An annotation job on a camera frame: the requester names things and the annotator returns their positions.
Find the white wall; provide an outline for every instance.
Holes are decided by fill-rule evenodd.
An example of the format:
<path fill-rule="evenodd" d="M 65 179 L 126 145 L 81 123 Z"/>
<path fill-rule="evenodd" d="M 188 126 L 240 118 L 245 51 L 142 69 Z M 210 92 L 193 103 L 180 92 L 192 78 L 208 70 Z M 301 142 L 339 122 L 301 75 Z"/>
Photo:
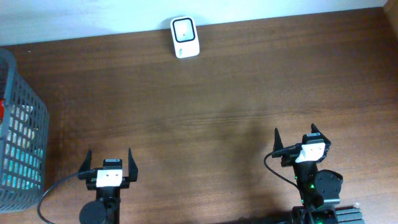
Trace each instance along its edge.
<path fill-rule="evenodd" d="M 0 0 L 0 45 L 383 6 L 387 0 Z"/>

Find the black circular base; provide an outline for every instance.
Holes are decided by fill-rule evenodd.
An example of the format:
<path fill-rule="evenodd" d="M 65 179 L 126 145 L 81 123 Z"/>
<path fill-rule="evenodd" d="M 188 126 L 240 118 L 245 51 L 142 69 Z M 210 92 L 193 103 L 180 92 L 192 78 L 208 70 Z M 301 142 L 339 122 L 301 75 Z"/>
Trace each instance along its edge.
<path fill-rule="evenodd" d="M 105 205 L 99 201 L 88 202 L 80 210 L 81 224 L 104 224 L 106 221 Z"/>

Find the gray plastic basket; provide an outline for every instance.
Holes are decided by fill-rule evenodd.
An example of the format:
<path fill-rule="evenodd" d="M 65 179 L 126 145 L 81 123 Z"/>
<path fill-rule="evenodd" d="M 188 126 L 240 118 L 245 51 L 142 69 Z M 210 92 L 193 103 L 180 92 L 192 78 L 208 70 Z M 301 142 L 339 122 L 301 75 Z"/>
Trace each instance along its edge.
<path fill-rule="evenodd" d="M 47 109 L 17 73 L 14 56 L 0 49 L 0 213 L 35 205 L 44 188 L 49 129 Z"/>

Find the wooden table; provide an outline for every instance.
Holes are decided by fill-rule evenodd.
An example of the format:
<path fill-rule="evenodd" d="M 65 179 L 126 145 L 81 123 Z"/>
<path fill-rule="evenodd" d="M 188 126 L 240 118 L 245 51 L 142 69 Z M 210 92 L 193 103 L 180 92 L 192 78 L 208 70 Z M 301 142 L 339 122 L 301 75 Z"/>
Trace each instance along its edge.
<path fill-rule="evenodd" d="M 398 222 L 398 44 L 382 8 L 198 27 L 200 55 L 175 58 L 169 30 L 6 47 L 50 113 L 46 189 L 76 172 L 127 161 L 121 223 L 218 223 L 300 205 L 266 170 L 275 127 L 286 146 L 311 123 L 332 141 L 320 169 L 345 178 L 341 205 L 367 223 Z M 277 172 L 294 179 L 291 168 Z M 78 223 L 95 198 L 77 179 L 45 216 Z M 2 223 L 37 223 L 35 209 Z"/>

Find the red object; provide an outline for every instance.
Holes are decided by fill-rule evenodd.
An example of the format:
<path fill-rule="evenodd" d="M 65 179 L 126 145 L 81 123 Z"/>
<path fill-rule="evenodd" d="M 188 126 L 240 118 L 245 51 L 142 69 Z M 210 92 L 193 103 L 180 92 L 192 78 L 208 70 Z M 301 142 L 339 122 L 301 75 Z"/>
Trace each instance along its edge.
<path fill-rule="evenodd" d="M 3 100 L 0 100 L 0 119 L 3 119 L 4 117 L 4 105 L 2 104 L 4 102 Z"/>

